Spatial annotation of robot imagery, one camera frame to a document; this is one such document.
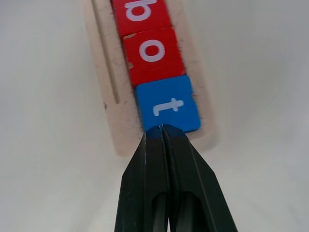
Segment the wooden block holder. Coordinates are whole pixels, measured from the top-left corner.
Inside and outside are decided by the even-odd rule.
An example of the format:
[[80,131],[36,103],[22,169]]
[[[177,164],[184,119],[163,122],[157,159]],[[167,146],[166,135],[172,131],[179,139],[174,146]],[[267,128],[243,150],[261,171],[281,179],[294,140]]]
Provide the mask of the wooden block holder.
[[[83,0],[83,3],[114,147],[118,155],[132,156],[141,140],[143,129],[111,0]],[[213,146],[217,138],[213,107],[206,91],[206,76],[191,36],[184,1],[166,0],[166,4],[201,119],[200,129],[187,133],[187,136],[193,146],[203,152]]]

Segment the white surface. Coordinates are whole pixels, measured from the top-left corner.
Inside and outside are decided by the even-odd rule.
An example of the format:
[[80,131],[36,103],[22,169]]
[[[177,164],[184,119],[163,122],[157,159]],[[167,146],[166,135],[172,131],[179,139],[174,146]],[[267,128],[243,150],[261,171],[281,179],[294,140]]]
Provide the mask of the white surface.
[[[113,231],[113,154],[78,1],[0,2],[0,231]],[[309,228],[309,2],[192,0],[240,232]]]

